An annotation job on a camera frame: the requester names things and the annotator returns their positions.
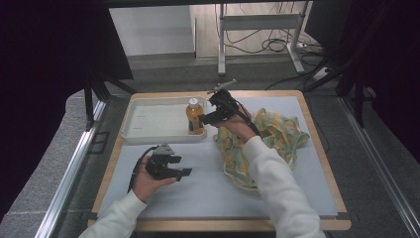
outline white board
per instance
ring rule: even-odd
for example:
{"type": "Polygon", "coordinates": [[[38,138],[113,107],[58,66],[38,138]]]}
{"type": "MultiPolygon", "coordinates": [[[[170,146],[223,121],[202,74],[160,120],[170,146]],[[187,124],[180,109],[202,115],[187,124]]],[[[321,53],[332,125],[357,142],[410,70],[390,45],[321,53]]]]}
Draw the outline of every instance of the white board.
{"type": "MultiPolygon", "coordinates": [[[[295,116],[302,131],[309,133],[298,100],[294,96],[237,98],[251,112],[262,107],[286,117],[295,116]]],[[[221,152],[213,141],[217,129],[206,126],[206,139],[190,144],[169,144],[177,156],[182,156],[173,169],[192,168],[191,175],[180,182],[162,187],[148,201],[142,218],[268,218],[260,195],[235,186],[223,173],[221,152]]],[[[139,156],[149,147],[124,144],[114,175],[104,196],[98,216],[128,189],[131,172],[139,156]]],[[[298,184],[320,216],[337,216],[337,208],[325,179],[312,138],[297,150],[293,171],[298,184]]]]}

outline bottle cap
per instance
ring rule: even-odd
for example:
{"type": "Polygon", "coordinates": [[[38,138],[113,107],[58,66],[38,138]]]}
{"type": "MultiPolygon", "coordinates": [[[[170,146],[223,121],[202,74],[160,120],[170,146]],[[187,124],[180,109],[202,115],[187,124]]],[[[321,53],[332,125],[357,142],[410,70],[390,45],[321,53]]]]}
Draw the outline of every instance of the bottle cap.
{"type": "Polygon", "coordinates": [[[198,107],[198,100],[197,98],[191,98],[189,99],[189,107],[191,107],[192,109],[195,109],[198,107]]]}

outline crumpled fabric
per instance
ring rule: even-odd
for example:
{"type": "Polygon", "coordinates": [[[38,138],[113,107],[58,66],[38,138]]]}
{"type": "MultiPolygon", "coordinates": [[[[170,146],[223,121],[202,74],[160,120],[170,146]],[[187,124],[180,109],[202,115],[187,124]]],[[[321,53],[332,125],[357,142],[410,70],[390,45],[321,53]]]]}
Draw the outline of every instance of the crumpled fabric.
{"type": "MultiPolygon", "coordinates": [[[[260,109],[253,118],[263,142],[277,150],[278,154],[294,170],[297,159],[296,150],[305,144],[310,136],[302,132],[296,117],[287,118],[276,112],[260,109]]],[[[244,144],[228,129],[220,127],[217,136],[217,144],[225,161],[224,172],[232,178],[235,185],[255,190],[257,185],[248,173],[249,162],[242,153],[244,144]]]]}

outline hand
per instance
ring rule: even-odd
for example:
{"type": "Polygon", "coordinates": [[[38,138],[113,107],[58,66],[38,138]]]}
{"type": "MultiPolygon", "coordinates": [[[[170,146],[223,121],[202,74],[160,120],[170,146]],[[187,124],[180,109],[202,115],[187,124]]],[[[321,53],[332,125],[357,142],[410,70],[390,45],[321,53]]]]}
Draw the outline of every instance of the hand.
{"type": "Polygon", "coordinates": [[[136,178],[134,180],[133,192],[139,198],[140,201],[146,203],[158,188],[161,186],[169,185],[176,182],[176,178],[166,178],[162,180],[156,180],[149,175],[146,171],[146,163],[150,156],[143,158],[142,164],[137,171],[136,178]]]}
{"type": "MultiPolygon", "coordinates": [[[[250,112],[245,107],[240,107],[240,111],[251,118],[250,112]]],[[[211,124],[214,127],[226,127],[230,132],[232,132],[237,137],[241,138],[242,142],[245,144],[251,138],[257,134],[251,129],[251,127],[240,117],[238,114],[232,116],[229,120],[216,122],[211,124]]]]}

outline wooden frame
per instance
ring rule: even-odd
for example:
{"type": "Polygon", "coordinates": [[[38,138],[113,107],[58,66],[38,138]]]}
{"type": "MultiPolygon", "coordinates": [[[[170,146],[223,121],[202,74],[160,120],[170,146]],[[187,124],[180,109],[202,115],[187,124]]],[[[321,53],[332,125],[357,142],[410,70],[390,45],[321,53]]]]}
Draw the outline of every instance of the wooden frame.
{"type": "MultiPolygon", "coordinates": [[[[305,102],[303,94],[298,90],[271,90],[271,91],[230,91],[234,98],[241,97],[282,97],[295,96],[305,117],[309,133],[313,140],[320,164],[324,171],[329,188],[331,189],[334,201],[336,203],[338,217],[321,218],[323,230],[348,230],[352,226],[347,209],[341,197],[340,191],[334,179],[333,172],[328,163],[327,156],[324,153],[321,141],[313,123],[309,108],[305,102]]],[[[181,97],[181,96],[203,96],[209,98],[212,94],[204,91],[200,92],[165,92],[165,93],[136,93],[131,100],[138,98],[156,98],[156,97],[181,97]]],[[[92,207],[92,213],[97,214],[108,185],[111,181],[115,167],[120,156],[124,139],[121,135],[117,137],[114,149],[111,154],[108,167],[99,188],[95,203],[92,207]]],[[[139,219],[136,230],[139,231],[273,231],[270,220],[267,219],[139,219]]],[[[88,220],[88,225],[95,223],[94,219],[88,220]]]]}

